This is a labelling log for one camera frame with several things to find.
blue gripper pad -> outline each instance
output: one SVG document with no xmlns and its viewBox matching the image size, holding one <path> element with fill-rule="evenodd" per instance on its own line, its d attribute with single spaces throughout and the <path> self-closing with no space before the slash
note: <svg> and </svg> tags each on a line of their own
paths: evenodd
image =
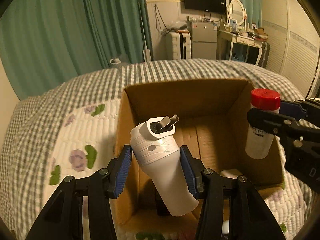
<svg viewBox="0 0 320 240">
<path fill-rule="evenodd" d="M 307 111 L 299 103 L 284 100 L 280 101 L 279 114 L 291 116 L 297 121 L 304 119 L 308 115 Z"/>
<path fill-rule="evenodd" d="M 193 173 L 187 154 L 190 154 L 188 147 L 185 145 L 181 146 L 180 147 L 180 163 L 182 166 L 183 174 L 186 179 L 189 192 L 193 195 L 193 197 L 196 197 L 197 195 L 196 176 Z"/>
<path fill-rule="evenodd" d="M 132 149 L 130 145 L 125 145 L 116 159 L 113 167 L 113 172 L 110 175 L 111 191 L 109 194 L 113 195 L 112 198 L 117 198 L 123 191 L 125 182 L 128 177 L 130 164 L 132 160 Z"/>
</svg>

bottle label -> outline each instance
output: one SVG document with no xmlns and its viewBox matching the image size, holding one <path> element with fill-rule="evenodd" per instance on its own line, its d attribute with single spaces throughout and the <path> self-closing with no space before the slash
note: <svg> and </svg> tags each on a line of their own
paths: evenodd
<svg viewBox="0 0 320 240">
<path fill-rule="evenodd" d="M 264 130 L 259 130 L 255 127 L 251 127 L 251 128 L 253 130 L 253 134 L 255 134 L 256 136 L 264 137 L 266 135 L 266 132 Z"/>
</svg>

suitcase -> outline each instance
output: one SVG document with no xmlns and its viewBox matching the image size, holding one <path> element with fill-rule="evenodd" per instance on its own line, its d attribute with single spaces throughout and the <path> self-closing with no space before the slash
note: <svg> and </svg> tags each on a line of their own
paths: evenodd
<svg viewBox="0 0 320 240">
<path fill-rule="evenodd" d="M 190 59 L 190 33 L 169 32 L 165 36 L 167 59 Z"/>
<path fill-rule="evenodd" d="M 263 42 L 262 43 L 262 55 L 261 55 L 261 58 L 258 63 L 259 67 L 266 68 L 267 62 L 268 62 L 268 57 L 269 57 L 269 52 L 270 52 L 270 44 L 268 42 Z M 255 65 L 257 62 L 258 55 L 259 55 L 258 48 L 249 47 L 249 55 L 248 55 L 247 63 Z"/>
</svg>

purple flower pattern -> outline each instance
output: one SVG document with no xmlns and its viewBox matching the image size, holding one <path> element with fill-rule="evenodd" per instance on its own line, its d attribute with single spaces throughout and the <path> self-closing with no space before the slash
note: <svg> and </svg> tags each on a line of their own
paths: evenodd
<svg viewBox="0 0 320 240">
<path fill-rule="evenodd" d="M 67 127 L 69 124 L 73 122 L 74 119 L 76 119 L 75 115 L 74 114 L 70 115 L 64 126 Z"/>
<path fill-rule="evenodd" d="M 270 200 L 273 200 L 274 202 L 278 202 L 281 200 L 282 195 L 283 195 L 283 190 L 278 190 L 270 196 Z"/>
<path fill-rule="evenodd" d="M 84 109 L 86 114 L 91 114 L 96 109 L 96 106 L 88 106 Z"/>
<path fill-rule="evenodd" d="M 87 166 L 86 155 L 79 149 L 71 151 L 69 162 L 72 164 L 72 168 L 78 172 L 84 171 Z"/>
</svg>

mirror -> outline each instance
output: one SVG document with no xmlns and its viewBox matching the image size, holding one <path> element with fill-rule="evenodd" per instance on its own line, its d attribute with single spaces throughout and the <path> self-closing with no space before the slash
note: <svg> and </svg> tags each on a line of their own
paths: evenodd
<svg viewBox="0 0 320 240">
<path fill-rule="evenodd" d="M 228 14 L 230 19 L 237 21 L 237 26 L 244 22 L 245 10 L 240 0 L 232 0 L 228 7 Z"/>
</svg>

